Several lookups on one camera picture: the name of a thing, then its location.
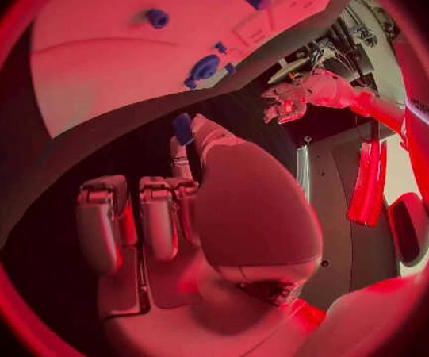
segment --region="machinery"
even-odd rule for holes
[[[25,353],[429,347],[429,31],[378,1],[17,0],[0,317]]]

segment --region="red object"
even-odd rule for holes
[[[378,140],[362,143],[358,177],[347,212],[349,221],[376,226],[385,188],[386,155],[386,145],[380,148]]]

